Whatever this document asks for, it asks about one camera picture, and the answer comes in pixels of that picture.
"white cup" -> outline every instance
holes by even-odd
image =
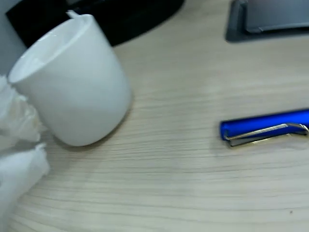
[[[94,143],[125,116],[131,89],[92,15],[79,15],[40,38],[13,66],[9,81],[43,123],[73,146]]]

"pen clip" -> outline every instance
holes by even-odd
[[[301,135],[305,135],[305,136],[309,136],[309,129],[303,125],[303,124],[299,124],[299,123],[283,123],[283,124],[279,124],[276,126],[272,126],[272,127],[267,127],[264,129],[260,129],[260,130],[255,130],[255,131],[251,131],[248,133],[244,133],[244,134],[240,134],[240,135],[236,135],[236,136],[227,136],[227,131],[225,131],[225,139],[227,140],[227,143],[230,147],[236,147],[236,146],[240,146],[240,145],[246,145],[246,144],[254,144],[257,142],[261,142],[261,141],[265,141],[265,140],[269,140],[271,138],[276,138],[276,137],[280,137],[283,135],[291,135],[291,134],[283,134],[283,135],[277,135],[277,136],[261,136],[261,137],[254,137],[254,138],[249,138],[250,136],[256,136],[265,132],[270,132],[270,131],[275,131],[275,130],[279,130],[279,129],[283,129],[286,127],[295,127],[295,128],[300,128],[304,130],[304,134]],[[241,140],[245,140],[245,142],[240,143],[240,144],[236,144],[233,145],[233,142],[240,142]]]

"pen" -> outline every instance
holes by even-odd
[[[224,141],[240,144],[263,140],[284,134],[309,133],[309,109],[272,115],[222,121],[220,136]]]

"crumpled tissue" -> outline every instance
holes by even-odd
[[[0,75],[0,232],[18,198],[49,171],[45,144],[38,144],[43,129],[36,109]],[[20,150],[20,141],[36,145]]]

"desk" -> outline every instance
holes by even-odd
[[[52,170],[11,232],[302,232],[309,145],[229,150],[222,119],[309,106],[309,37],[229,44],[228,0],[188,0],[115,49],[135,101],[109,138],[69,148],[47,135]]]

